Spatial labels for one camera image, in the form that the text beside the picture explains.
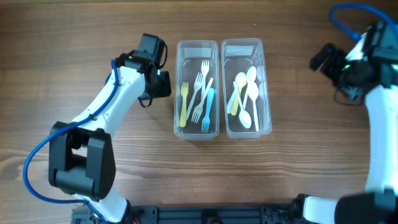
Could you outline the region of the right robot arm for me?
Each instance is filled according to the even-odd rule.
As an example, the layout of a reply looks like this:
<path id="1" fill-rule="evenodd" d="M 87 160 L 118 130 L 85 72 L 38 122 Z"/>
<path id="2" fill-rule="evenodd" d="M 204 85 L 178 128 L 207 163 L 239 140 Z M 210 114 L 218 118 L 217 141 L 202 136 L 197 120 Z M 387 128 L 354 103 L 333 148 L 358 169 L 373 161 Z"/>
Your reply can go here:
<path id="1" fill-rule="evenodd" d="M 373 22 L 345 53 L 326 44 L 310 61 L 369 116 L 365 191 L 339 199 L 305 196 L 300 215 L 312 223 L 397 223 L 397 26 Z"/>

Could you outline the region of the yellow plastic spoon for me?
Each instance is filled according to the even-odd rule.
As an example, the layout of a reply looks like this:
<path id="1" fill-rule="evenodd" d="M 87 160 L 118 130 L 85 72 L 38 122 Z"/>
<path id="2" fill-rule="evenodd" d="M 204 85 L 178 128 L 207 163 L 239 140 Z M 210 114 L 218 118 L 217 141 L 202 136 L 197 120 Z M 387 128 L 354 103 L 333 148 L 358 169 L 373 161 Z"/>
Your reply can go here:
<path id="1" fill-rule="evenodd" d="M 239 72 L 236 75 L 235 82 L 238 85 L 238 94 L 240 95 L 242 88 L 246 85 L 246 74 L 244 72 Z M 230 111 L 231 115 L 233 115 L 233 116 L 236 115 L 236 113 L 238 111 L 238 106 L 239 106 L 238 98 L 235 97 L 233 104 L 231 106 L 231 111 Z"/>

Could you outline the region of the white fork curved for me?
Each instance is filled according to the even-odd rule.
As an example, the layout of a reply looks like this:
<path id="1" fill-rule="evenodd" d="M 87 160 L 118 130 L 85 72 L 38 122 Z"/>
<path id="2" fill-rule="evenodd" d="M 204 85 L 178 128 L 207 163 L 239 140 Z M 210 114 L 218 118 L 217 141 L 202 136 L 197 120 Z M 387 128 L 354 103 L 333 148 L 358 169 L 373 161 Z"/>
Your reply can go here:
<path id="1" fill-rule="evenodd" d="M 202 87 L 201 87 L 201 99 L 204 98 L 205 95 L 205 82 L 206 82 L 206 76 L 210 70 L 210 61 L 209 60 L 203 60 L 201 64 L 201 73 L 202 73 Z"/>

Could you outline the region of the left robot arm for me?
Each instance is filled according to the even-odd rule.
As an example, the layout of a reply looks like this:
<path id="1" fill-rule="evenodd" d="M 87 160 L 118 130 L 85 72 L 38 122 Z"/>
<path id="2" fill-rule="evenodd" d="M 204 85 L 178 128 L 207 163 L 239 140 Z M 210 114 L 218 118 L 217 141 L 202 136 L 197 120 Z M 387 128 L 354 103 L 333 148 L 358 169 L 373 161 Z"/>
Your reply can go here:
<path id="1" fill-rule="evenodd" d="M 165 42 L 143 34 L 137 50 L 112 60 L 109 79 L 89 107 L 50 130 L 49 184 L 85 203 L 101 223 L 134 221 L 131 204 L 113 185 L 112 138 L 135 101 L 145 107 L 145 101 L 170 96 L 166 59 Z"/>

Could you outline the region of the pale blue plastic fork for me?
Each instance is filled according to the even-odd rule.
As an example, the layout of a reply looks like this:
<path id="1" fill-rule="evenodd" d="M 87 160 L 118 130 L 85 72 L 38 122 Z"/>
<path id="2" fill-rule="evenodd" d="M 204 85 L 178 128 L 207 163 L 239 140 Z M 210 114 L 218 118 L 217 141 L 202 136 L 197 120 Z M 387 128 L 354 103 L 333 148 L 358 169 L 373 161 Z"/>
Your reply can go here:
<path id="1" fill-rule="evenodd" d="M 212 103 L 213 103 L 213 98 L 215 95 L 215 89 L 214 88 L 210 88 L 208 94 L 207 94 L 207 100 L 206 100 L 206 112 L 205 112 L 205 116 L 202 120 L 202 124 L 201 124 L 201 130 L 204 133 L 207 133 L 210 127 L 210 110 L 212 107 Z"/>

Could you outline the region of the white spoon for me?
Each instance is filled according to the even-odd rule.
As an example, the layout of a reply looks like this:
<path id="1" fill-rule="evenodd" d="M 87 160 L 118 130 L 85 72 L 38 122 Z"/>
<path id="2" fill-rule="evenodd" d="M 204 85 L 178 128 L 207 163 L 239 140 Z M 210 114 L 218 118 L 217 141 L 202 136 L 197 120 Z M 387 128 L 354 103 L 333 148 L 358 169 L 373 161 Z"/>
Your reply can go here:
<path id="1" fill-rule="evenodd" d="M 240 112 L 239 112 L 239 120 L 241 122 L 241 124 L 246 128 L 249 129 L 251 127 L 251 117 L 249 115 L 249 113 L 244 109 L 243 107 L 243 103 L 239 94 L 239 88 L 238 88 L 238 84 L 236 81 L 233 82 L 234 85 L 234 90 L 236 92 L 236 98 L 238 99 L 238 103 L 239 103 L 239 108 L 240 108 Z"/>
<path id="2" fill-rule="evenodd" d="M 256 106 L 256 100 L 259 96 L 259 89 L 255 82 L 248 83 L 248 95 L 252 100 L 255 129 L 256 131 L 259 131 L 259 122 L 258 122 L 257 106 Z"/>
<path id="3" fill-rule="evenodd" d="M 246 74 L 246 82 L 247 82 L 247 86 L 246 86 L 246 92 L 245 92 L 245 96 L 244 96 L 244 101 L 243 101 L 243 107 L 246 108 L 246 103 L 248 100 L 248 91 L 249 91 L 249 83 L 254 82 L 256 80 L 257 77 L 257 70 L 255 66 L 251 66 L 248 69 L 248 72 Z"/>
<path id="4" fill-rule="evenodd" d="M 228 100 L 227 105 L 226 105 L 226 112 L 227 112 L 228 114 L 231 113 L 231 109 L 232 109 L 232 106 L 233 106 L 235 97 L 236 97 L 236 94 L 235 94 L 235 92 L 233 92 L 233 93 L 231 94 L 231 97 L 230 97 L 229 100 Z"/>

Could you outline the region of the yellow plastic fork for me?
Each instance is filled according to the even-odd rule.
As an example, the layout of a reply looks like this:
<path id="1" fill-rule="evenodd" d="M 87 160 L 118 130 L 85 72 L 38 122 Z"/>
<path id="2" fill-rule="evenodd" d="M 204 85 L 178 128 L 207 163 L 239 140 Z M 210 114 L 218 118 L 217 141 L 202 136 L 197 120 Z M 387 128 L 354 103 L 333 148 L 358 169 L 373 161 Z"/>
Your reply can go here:
<path id="1" fill-rule="evenodd" d="M 187 95 L 188 95 L 188 82 L 183 82 L 181 89 L 180 89 L 180 94 L 182 96 L 182 107 L 181 107 L 181 112 L 180 112 L 180 121 L 179 125 L 181 128 L 184 128 L 186 126 L 187 122 Z"/>

